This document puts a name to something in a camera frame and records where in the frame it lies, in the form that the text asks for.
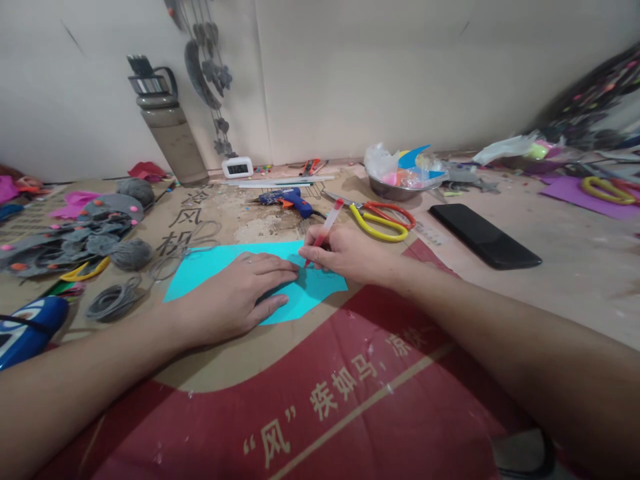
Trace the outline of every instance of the cyan paper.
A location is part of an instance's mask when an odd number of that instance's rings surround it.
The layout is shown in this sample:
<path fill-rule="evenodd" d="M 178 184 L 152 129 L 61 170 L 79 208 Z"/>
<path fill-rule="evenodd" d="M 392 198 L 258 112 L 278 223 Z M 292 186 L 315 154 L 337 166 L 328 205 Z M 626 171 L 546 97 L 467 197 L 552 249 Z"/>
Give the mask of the cyan paper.
<path fill-rule="evenodd" d="M 318 305 L 333 292 L 346 291 L 347 282 L 333 272 L 325 273 L 313 267 L 304 268 L 305 260 L 298 255 L 303 242 L 252 243 L 250 245 L 221 245 L 213 250 L 193 250 L 182 260 L 167 290 L 165 302 L 180 298 L 208 278 L 224 269 L 242 252 L 270 253 L 300 265 L 298 280 L 280 286 L 271 294 L 283 293 L 289 297 L 288 304 L 262 322 L 271 325 L 296 320 Z"/>

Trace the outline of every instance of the orange scissor handle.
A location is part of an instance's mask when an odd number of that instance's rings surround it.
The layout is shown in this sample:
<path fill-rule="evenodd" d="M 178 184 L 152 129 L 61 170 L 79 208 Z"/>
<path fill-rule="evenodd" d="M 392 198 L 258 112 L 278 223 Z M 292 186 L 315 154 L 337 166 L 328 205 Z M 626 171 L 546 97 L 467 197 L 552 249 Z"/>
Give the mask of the orange scissor handle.
<path fill-rule="evenodd" d="M 397 205 L 392 205 L 390 203 L 380 203 L 380 202 L 369 201 L 369 202 L 366 202 L 363 205 L 363 207 L 366 208 L 367 210 L 371 210 L 372 212 L 374 212 L 379 217 L 382 217 L 382 218 L 384 218 L 386 220 L 389 220 L 391 222 L 397 223 L 398 225 L 402 225 L 407 230 L 411 230 L 412 228 L 415 227 L 415 218 L 413 218 L 413 215 L 410 214 L 408 211 L 404 210 L 404 208 L 398 207 Z M 409 221 L 409 223 L 402 223 L 398 219 L 388 216 L 386 213 L 384 213 L 382 210 L 380 210 L 381 208 L 394 210 L 394 211 L 400 213 L 404 218 L 406 218 Z"/>
<path fill-rule="evenodd" d="M 640 207 L 640 198 L 637 195 L 634 195 L 630 190 L 636 190 L 640 192 L 640 185 L 637 183 L 632 183 L 630 181 L 622 180 L 622 179 L 609 179 L 611 184 L 616 187 L 618 190 L 622 190 L 623 192 L 628 193 L 630 196 L 635 197 L 636 201 L 632 205 L 638 205 Z"/>

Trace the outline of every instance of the smartphone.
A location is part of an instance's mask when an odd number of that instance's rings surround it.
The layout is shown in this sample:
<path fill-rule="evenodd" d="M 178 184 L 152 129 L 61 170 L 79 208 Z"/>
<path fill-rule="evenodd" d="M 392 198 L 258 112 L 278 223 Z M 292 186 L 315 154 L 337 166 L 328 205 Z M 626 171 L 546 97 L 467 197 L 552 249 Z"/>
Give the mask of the smartphone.
<path fill-rule="evenodd" d="M 434 205 L 429 209 L 429 213 L 490 267 L 497 270 L 514 270 L 535 267 L 542 263 L 540 257 L 466 205 Z"/>

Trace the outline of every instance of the white clock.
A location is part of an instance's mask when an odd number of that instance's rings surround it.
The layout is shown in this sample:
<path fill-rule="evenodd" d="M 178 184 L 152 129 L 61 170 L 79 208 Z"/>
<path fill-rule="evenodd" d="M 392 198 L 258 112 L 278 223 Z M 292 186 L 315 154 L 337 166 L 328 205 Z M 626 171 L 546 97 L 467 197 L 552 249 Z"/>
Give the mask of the white clock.
<path fill-rule="evenodd" d="M 249 157 L 236 157 L 222 161 L 222 171 L 226 178 L 242 178 L 253 175 L 253 165 Z"/>

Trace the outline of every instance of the yarn ball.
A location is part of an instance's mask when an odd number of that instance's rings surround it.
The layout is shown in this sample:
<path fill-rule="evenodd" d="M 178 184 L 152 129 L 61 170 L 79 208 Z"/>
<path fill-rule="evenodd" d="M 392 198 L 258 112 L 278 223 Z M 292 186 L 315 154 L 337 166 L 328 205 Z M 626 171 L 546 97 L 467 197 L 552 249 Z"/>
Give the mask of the yarn ball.
<path fill-rule="evenodd" d="M 141 239 L 127 240 L 115 245 L 109 256 L 120 270 L 138 271 L 150 262 L 153 248 Z"/>
<path fill-rule="evenodd" d="M 153 188 L 151 188 L 151 184 L 146 180 L 138 178 L 120 180 L 116 193 L 135 198 L 138 202 L 142 203 L 144 208 L 147 208 L 155 201 L 155 194 Z"/>

